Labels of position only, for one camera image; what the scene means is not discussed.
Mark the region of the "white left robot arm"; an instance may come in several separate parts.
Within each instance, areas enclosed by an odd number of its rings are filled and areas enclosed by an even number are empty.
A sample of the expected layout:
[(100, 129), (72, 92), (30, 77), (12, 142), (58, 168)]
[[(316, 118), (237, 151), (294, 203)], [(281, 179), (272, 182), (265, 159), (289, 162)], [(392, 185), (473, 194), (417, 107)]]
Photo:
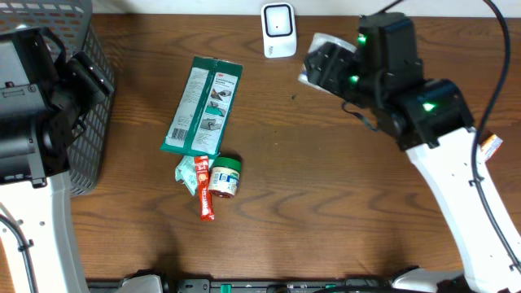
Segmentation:
[(14, 53), (1, 90), (1, 242), (18, 292), (86, 292), (71, 199), (97, 185), (114, 86), (84, 52)]

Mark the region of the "green-lid jar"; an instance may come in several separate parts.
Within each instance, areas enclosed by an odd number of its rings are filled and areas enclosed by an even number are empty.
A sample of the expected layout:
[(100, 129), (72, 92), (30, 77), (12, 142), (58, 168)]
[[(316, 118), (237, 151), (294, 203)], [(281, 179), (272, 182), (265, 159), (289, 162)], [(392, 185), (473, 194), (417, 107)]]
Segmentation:
[(239, 188), (242, 163), (228, 157), (217, 157), (211, 168), (208, 192), (219, 198), (233, 198)]

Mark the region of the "orange snack packet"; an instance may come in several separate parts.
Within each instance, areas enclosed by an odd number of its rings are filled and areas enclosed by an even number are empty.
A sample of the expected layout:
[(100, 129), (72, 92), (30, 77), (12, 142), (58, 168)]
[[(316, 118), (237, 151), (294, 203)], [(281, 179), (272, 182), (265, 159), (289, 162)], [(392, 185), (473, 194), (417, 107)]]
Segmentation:
[(494, 133), (489, 133), (480, 143), (481, 154), (484, 160), (490, 160), (500, 148), (503, 140)]

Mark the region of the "green 3M package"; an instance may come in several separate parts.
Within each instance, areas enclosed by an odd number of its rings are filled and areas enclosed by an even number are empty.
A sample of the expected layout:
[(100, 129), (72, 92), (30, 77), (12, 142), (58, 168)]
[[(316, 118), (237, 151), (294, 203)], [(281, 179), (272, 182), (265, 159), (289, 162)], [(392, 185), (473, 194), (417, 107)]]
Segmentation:
[(179, 155), (218, 157), (242, 73), (241, 64), (194, 57), (160, 149)]

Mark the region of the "light green crinkled pouch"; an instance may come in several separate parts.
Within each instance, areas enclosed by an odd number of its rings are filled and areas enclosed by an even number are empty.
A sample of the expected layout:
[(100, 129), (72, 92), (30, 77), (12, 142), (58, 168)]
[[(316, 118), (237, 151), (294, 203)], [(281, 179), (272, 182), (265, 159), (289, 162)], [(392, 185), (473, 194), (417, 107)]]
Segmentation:
[(185, 155), (175, 168), (175, 180), (185, 185), (192, 196), (197, 191), (195, 162), (192, 156)]

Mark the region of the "red stick sachet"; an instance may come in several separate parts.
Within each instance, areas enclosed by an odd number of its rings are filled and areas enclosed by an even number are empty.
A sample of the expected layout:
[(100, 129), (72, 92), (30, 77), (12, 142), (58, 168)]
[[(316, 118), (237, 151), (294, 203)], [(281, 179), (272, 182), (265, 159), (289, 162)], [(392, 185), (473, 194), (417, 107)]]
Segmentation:
[(210, 181), (209, 160), (205, 155), (195, 157), (194, 162), (200, 203), (200, 218), (202, 221), (213, 221), (215, 214), (212, 206), (212, 196), (208, 193)]

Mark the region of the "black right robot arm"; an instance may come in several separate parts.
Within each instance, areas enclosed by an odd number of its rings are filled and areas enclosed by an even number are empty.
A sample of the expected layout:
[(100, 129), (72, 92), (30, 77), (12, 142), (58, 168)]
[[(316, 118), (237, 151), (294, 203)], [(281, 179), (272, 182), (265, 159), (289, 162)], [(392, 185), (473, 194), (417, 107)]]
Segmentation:
[(374, 131), (392, 137), (428, 184), (462, 259), (465, 288), (520, 289), (520, 235), (481, 155), (478, 132), (459, 88), (426, 79), (415, 48), (372, 54), (320, 34), (300, 81), (375, 116)]

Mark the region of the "white blue-label tub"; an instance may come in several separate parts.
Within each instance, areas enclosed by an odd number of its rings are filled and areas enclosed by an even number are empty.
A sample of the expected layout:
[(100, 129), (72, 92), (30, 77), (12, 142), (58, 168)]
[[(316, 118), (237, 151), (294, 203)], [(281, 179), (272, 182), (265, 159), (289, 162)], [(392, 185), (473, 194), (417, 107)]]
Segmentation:
[(357, 48), (338, 37), (315, 33), (303, 59), (298, 81), (316, 90), (342, 96)]

